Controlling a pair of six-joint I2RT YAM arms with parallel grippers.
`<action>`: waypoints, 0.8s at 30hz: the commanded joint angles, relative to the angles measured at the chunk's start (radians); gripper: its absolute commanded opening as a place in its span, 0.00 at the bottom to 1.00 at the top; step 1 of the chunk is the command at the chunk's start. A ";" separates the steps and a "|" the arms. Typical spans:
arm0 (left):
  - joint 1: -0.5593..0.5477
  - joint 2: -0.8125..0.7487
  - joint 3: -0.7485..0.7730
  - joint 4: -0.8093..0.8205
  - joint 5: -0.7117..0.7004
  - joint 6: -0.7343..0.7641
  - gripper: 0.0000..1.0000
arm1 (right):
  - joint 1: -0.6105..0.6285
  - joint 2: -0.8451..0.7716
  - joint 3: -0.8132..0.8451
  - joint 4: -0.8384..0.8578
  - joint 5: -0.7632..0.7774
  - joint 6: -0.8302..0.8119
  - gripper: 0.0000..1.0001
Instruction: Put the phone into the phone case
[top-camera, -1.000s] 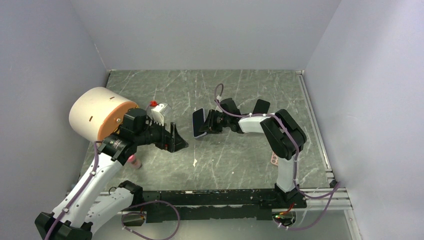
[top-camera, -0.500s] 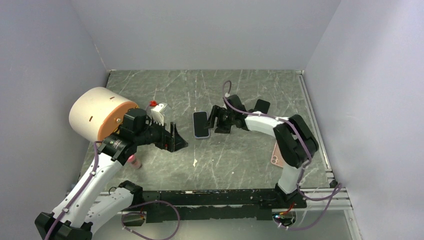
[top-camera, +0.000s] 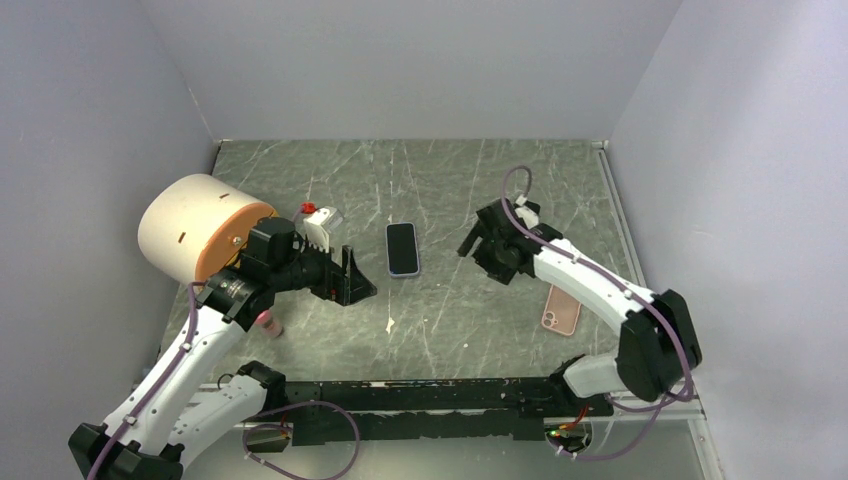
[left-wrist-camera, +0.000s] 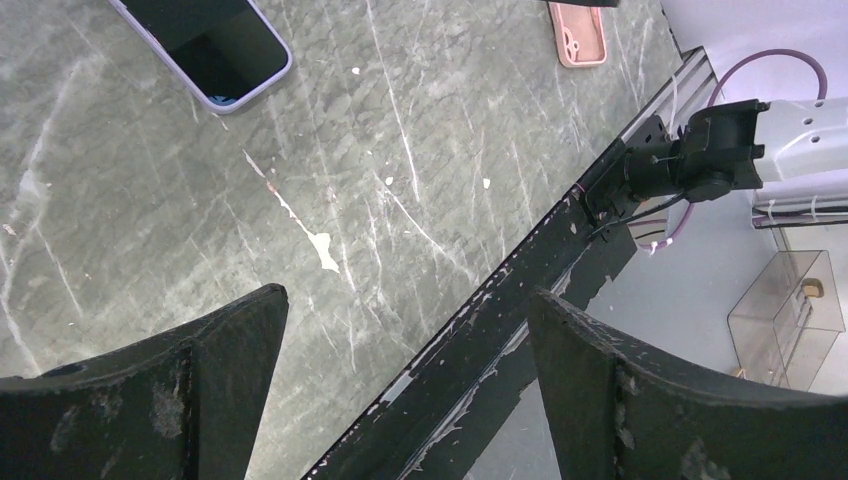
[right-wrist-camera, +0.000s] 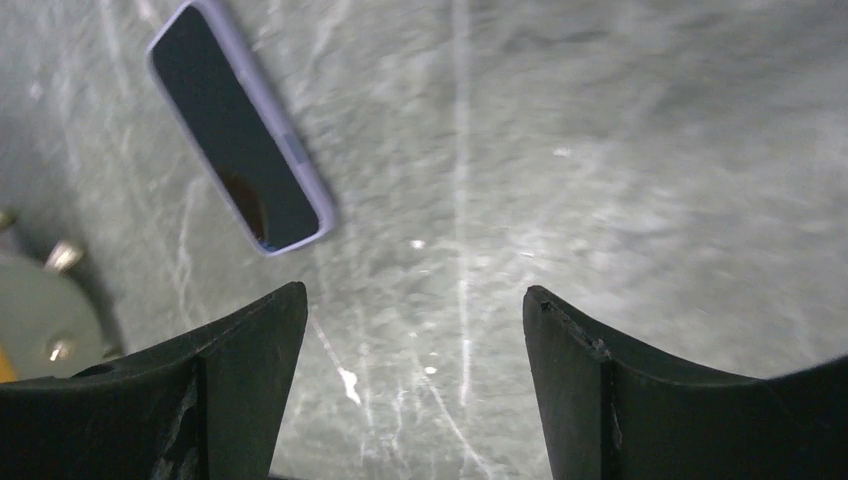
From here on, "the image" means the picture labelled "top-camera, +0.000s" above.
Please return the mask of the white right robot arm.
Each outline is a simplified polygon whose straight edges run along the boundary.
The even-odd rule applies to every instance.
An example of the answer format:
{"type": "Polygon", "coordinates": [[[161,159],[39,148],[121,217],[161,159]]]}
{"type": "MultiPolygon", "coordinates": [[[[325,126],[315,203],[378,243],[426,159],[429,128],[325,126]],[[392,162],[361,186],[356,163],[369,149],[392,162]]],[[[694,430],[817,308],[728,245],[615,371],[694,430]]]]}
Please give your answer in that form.
{"type": "Polygon", "coordinates": [[[594,312],[616,335],[616,351],[579,356],[564,364],[549,392],[553,408],[572,415],[589,397],[629,392],[654,402],[679,381],[690,382],[703,360],[685,299],[624,280],[540,222],[534,202],[496,200],[477,219],[458,253],[487,275],[509,284],[517,274],[541,280],[594,312]]]}

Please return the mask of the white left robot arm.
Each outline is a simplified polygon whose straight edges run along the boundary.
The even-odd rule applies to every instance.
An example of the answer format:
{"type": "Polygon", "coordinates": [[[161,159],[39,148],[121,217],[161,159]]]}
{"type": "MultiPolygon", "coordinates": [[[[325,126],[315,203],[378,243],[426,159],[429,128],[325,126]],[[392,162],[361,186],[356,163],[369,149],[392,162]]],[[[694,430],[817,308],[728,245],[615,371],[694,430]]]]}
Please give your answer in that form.
{"type": "Polygon", "coordinates": [[[197,404],[193,395],[215,365],[268,311],[280,292],[309,290],[341,306],[376,294],[342,248],[306,242],[295,224],[265,217],[250,230],[233,265],[188,287],[189,315],[150,373],[99,425],[82,423],[68,445],[87,479],[179,479],[187,467],[236,423],[277,418],[286,406],[283,374],[257,361],[222,390],[197,404]]]}

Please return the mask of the pink phone case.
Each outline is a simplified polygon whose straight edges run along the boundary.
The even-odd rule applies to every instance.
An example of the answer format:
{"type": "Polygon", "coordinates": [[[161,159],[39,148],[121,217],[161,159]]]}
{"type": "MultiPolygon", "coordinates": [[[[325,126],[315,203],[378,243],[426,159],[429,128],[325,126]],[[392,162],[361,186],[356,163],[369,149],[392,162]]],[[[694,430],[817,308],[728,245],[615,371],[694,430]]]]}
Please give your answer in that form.
{"type": "Polygon", "coordinates": [[[581,304],[565,291],[552,285],[540,320],[541,326],[561,336],[572,336],[580,318],[581,304]]]}

